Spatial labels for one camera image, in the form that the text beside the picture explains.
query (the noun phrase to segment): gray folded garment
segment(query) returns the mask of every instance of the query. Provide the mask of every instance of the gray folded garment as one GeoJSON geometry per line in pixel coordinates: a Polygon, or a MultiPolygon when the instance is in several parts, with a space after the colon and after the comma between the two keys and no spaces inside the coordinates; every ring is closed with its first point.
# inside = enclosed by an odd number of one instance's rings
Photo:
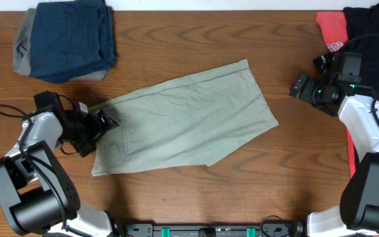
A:
{"type": "Polygon", "coordinates": [[[246,59],[90,108],[120,126],[97,142],[93,176],[211,166],[278,125],[246,59]]]}
{"type": "MultiPolygon", "coordinates": [[[[30,75],[30,37],[32,35],[33,20],[36,9],[28,9],[24,15],[23,23],[18,29],[14,40],[13,68],[14,71],[23,76],[30,75]]],[[[77,76],[70,80],[103,80],[106,78],[108,70],[100,70],[87,75],[77,76]]]]}

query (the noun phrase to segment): green strip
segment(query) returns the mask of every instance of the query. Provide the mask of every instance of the green strip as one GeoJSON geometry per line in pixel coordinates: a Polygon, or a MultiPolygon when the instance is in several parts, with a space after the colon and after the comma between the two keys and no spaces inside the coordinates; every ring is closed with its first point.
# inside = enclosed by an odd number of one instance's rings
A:
{"type": "Polygon", "coordinates": [[[170,237],[170,229],[162,228],[162,237],[170,237]]]}
{"type": "Polygon", "coordinates": [[[255,237],[255,229],[247,228],[247,237],[255,237]]]}

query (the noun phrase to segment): gray cloth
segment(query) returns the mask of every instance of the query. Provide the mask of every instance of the gray cloth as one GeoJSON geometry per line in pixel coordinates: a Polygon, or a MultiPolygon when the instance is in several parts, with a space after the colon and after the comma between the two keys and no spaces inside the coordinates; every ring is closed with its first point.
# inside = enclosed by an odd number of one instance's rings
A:
{"type": "Polygon", "coordinates": [[[142,88],[90,108],[120,126],[97,145],[93,176],[211,166],[278,125],[246,59],[142,88]]]}
{"type": "MultiPolygon", "coordinates": [[[[23,23],[18,29],[14,40],[13,68],[19,75],[30,75],[30,37],[32,34],[33,20],[36,9],[28,9],[24,15],[23,23]]],[[[106,78],[108,70],[100,70],[87,75],[77,76],[70,80],[103,80],[106,78]]]]}

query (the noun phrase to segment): folded clothing stack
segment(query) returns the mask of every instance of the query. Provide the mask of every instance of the folded clothing stack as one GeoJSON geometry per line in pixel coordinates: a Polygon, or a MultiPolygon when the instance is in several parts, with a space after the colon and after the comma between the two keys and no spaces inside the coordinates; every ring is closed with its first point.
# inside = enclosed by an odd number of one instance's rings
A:
{"type": "Polygon", "coordinates": [[[104,0],[39,3],[14,41],[14,71],[47,82],[102,80],[114,62],[112,10],[104,0]]]}

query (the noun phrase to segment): wood grain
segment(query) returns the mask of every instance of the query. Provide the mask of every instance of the wood grain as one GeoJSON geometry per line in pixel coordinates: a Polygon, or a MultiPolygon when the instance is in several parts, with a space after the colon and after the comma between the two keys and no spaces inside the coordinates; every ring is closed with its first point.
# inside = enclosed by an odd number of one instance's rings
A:
{"type": "MultiPolygon", "coordinates": [[[[80,198],[119,223],[259,223],[303,218],[337,205],[349,180],[345,128],[288,96],[326,48],[312,11],[115,12],[118,60],[103,82],[50,84],[13,72],[24,13],[0,13],[0,103],[34,110],[33,95],[65,94],[88,105],[172,78],[248,59],[279,126],[211,167],[92,178],[95,155],[56,156],[80,198]]],[[[0,116],[0,157],[20,134],[0,116]]],[[[0,236],[14,236],[0,208],[0,236]]]]}

